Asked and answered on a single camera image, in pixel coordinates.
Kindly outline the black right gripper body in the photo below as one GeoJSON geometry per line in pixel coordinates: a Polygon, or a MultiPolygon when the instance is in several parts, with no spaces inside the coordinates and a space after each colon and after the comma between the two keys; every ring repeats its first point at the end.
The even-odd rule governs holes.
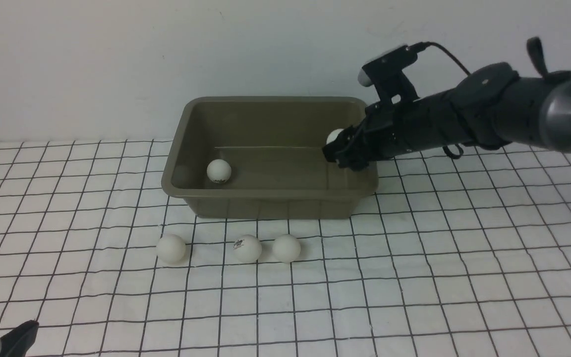
{"type": "Polygon", "coordinates": [[[445,97],[374,104],[359,124],[343,129],[324,145],[322,154],[340,169],[359,172],[374,162],[451,145],[452,119],[453,107],[445,97]]]}

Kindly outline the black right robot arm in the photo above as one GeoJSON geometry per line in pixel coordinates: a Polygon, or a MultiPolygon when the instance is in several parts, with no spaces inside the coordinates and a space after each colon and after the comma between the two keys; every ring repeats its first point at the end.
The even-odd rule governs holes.
{"type": "Polygon", "coordinates": [[[463,147],[496,151],[508,144],[571,153],[571,73],[521,77],[495,63],[455,88],[414,101],[377,103],[357,126],[343,129],[322,151],[342,169],[442,148],[451,159],[463,147]]]}

